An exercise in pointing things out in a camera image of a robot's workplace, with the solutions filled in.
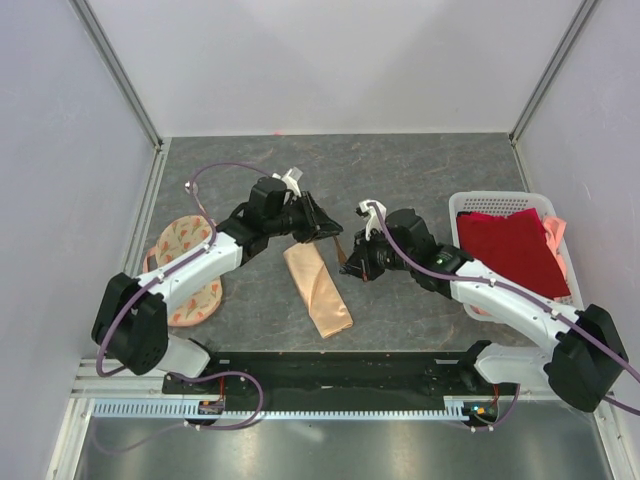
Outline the peach cloth napkin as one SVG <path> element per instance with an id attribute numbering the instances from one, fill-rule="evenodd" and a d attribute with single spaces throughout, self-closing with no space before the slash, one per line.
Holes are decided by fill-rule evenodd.
<path id="1" fill-rule="evenodd" d="M 326 339 L 352 327 L 352 316 L 317 247 L 298 243 L 283 256 L 319 335 Z"/>

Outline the metal spoon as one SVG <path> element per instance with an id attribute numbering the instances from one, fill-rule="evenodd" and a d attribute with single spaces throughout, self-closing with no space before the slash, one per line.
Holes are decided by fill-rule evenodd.
<path id="1" fill-rule="evenodd" d="M 196 182 L 187 181 L 184 185 L 184 188 L 188 194 L 196 195 L 198 193 L 198 185 Z"/>

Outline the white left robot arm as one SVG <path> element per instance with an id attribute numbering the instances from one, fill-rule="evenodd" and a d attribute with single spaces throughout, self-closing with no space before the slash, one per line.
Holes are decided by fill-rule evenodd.
<path id="1" fill-rule="evenodd" d="M 219 382 L 219 369 L 197 343 L 175 337 L 168 320 L 194 293 L 264 251 L 271 238 L 291 236 L 311 243 L 342 233 L 342 226 L 298 185 L 301 171 L 258 179 L 249 198 L 190 251 L 163 267 L 131 277 L 119 273 L 107 283 L 91 338 L 98 345 L 96 370 L 109 376 L 103 361 L 141 376 L 154 369 L 175 372 L 198 393 Z"/>

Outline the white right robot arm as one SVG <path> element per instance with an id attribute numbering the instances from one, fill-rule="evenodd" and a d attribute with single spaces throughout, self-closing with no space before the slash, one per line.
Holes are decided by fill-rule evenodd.
<path id="1" fill-rule="evenodd" d="M 343 274 L 373 281 L 387 271 L 406 271 L 421 288 L 478 307 L 533 342 L 527 348 L 474 343 L 457 371 L 465 391 L 477 394 L 503 383 L 549 388 L 591 413 L 628 369 L 620 335 L 603 308 L 578 309 L 504 278 L 458 247 L 436 242 L 412 209 L 386 214 L 379 202 L 364 200 L 356 212 L 366 226 L 354 237 Z"/>

